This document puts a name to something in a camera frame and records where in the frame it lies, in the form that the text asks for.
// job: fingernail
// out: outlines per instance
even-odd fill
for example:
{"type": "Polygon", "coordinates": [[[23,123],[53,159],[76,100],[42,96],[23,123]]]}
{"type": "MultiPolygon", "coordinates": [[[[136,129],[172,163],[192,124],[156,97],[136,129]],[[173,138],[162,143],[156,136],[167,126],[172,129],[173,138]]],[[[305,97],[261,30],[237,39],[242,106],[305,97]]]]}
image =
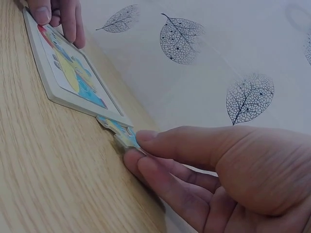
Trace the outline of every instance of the fingernail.
{"type": "Polygon", "coordinates": [[[35,11],[35,20],[37,24],[48,24],[50,19],[50,13],[46,6],[42,6],[35,11]]]}
{"type": "Polygon", "coordinates": [[[136,133],[136,137],[138,137],[140,141],[147,142],[154,139],[157,134],[156,131],[152,130],[140,130],[136,133]]]}

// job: finger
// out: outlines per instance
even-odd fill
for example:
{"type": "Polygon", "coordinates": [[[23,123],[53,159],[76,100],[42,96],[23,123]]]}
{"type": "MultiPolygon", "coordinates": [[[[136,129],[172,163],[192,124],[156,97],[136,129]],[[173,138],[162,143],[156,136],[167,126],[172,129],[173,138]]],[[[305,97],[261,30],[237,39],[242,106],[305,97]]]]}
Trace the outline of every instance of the finger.
{"type": "Polygon", "coordinates": [[[185,189],[163,166],[145,156],[138,169],[149,186],[194,229],[201,232],[209,213],[209,205],[185,189]]]}
{"type": "Polygon", "coordinates": [[[50,0],[28,0],[28,6],[37,24],[46,25],[51,20],[50,0]]]}
{"type": "Polygon", "coordinates": [[[136,139],[146,152],[182,164],[215,171],[219,160],[233,147],[244,143],[254,127],[178,127],[163,133],[139,131],[136,139]]]}
{"type": "Polygon", "coordinates": [[[58,0],[51,0],[52,18],[50,25],[52,27],[58,27],[61,24],[60,8],[58,0]]]}
{"type": "Polygon", "coordinates": [[[221,187],[217,189],[209,205],[210,212],[205,225],[205,232],[225,232],[225,227],[237,203],[221,187]]]}
{"type": "Polygon", "coordinates": [[[207,189],[197,186],[191,183],[184,182],[183,180],[174,176],[174,178],[184,187],[184,189],[188,190],[192,194],[196,195],[197,197],[201,198],[206,203],[209,203],[213,197],[213,194],[209,192],[207,189]]]}
{"type": "Polygon", "coordinates": [[[76,7],[76,25],[77,25],[77,32],[76,32],[76,40],[74,41],[74,45],[78,49],[81,49],[86,45],[86,38],[85,38],[85,33],[84,33],[84,28],[83,28],[80,3],[78,3],[76,7]]]}
{"type": "Polygon", "coordinates": [[[138,152],[137,150],[129,150],[125,153],[123,156],[124,165],[126,168],[135,175],[141,182],[144,183],[144,185],[148,186],[148,183],[145,181],[144,177],[140,173],[137,163],[138,161],[145,157],[144,154],[138,152]]]}
{"type": "MultiPolygon", "coordinates": [[[[130,170],[130,172],[133,173],[142,183],[144,183],[144,185],[150,187],[138,169],[138,161],[143,157],[145,157],[145,155],[140,153],[139,151],[129,150],[127,153],[125,153],[123,160],[124,160],[125,166],[130,170]]],[[[202,200],[206,202],[209,202],[211,200],[212,193],[206,190],[205,188],[191,184],[191,183],[187,183],[179,178],[176,178],[176,179],[178,180],[178,182],[181,183],[181,185],[185,189],[197,195],[202,200]]]]}
{"type": "Polygon", "coordinates": [[[221,186],[219,178],[216,176],[193,171],[173,159],[158,157],[154,157],[154,159],[166,167],[169,173],[182,181],[203,187],[211,193],[215,193],[216,189],[221,186]]]}
{"type": "Polygon", "coordinates": [[[65,38],[73,43],[76,40],[76,0],[60,1],[60,16],[65,38]]]}

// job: white puzzle frame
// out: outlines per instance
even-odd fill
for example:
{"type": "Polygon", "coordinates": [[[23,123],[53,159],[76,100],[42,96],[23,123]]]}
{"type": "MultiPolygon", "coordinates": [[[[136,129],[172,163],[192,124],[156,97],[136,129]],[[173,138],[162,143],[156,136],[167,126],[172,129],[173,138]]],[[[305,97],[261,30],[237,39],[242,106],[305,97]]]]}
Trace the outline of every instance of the white puzzle frame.
{"type": "Polygon", "coordinates": [[[107,95],[110,97],[111,101],[113,102],[113,104],[115,105],[120,114],[114,113],[113,111],[109,111],[108,109],[105,109],[95,103],[87,101],[86,99],[61,88],[58,85],[55,76],[53,74],[52,68],[50,66],[50,63],[48,61],[48,58],[46,56],[43,45],[41,43],[39,33],[37,31],[37,23],[29,13],[28,8],[24,7],[23,14],[26,23],[26,29],[28,32],[28,37],[35,57],[36,66],[38,68],[38,72],[41,77],[48,99],[65,107],[91,115],[93,117],[100,115],[109,118],[111,120],[118,121],[127,126],[133,127],[131,120],[125,114],[121,106],[117,103],[111,91],[108,89],[105,82],[101,79],[98,71],[95,69],[94,65],[90,62],[90,59],[85,55],[83,51],[77,49],[73,44],[69,43],[66,39],[64,39],[61,33],[52,28],[55,34],[60,36],[69,46],[74,48],[78,53],[80,53],[85,58],[88,65],[95,74],[96,78],[103,86],[107,95]]]}

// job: colorful illustration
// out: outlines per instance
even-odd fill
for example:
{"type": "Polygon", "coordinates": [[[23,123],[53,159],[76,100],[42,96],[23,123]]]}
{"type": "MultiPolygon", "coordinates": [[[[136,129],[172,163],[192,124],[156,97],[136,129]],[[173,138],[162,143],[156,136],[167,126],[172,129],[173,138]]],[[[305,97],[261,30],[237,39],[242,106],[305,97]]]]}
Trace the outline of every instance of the colorful illustration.
{"type": "Polygon", "coordinates": [[[78,58],[68,55],[61,46],[62,39],[40,25],[38,29],[55,53],[52,55],[53,64],[64,73],[72,89],[82,98],[108,109],[104,101],[96,95],[97,90],[92,82],[91,73],[84,68],[78,58]]]}
{"type": "Polygon", "coordinates": [[[121,141],[125,147],[140,148],[136,141],[135,132],[131,127],[125,127],[114,120],[107,119],[103,116],[98,116],[97,120],[105,127],[112,130],[115,137],[121,141]]]}

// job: hand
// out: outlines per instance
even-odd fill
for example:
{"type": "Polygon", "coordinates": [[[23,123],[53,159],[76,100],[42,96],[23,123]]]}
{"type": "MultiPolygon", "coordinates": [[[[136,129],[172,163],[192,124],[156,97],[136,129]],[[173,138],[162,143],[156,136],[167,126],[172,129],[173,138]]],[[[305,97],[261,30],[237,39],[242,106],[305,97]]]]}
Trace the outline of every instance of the hand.
{"type": "Polygon", "coordinates": [[[81,49],[85,46],[81,5],[79,0],[28,0],[31,14],[37,24],[62,24],[65,38],[81,49]]]}
{"type": "Polygon", "coordinates": [[[125,165],[198,232],[296,233],[310,218],[311,136],[234,126],[136,138],[147,156],[130,150],[125,165]]]}

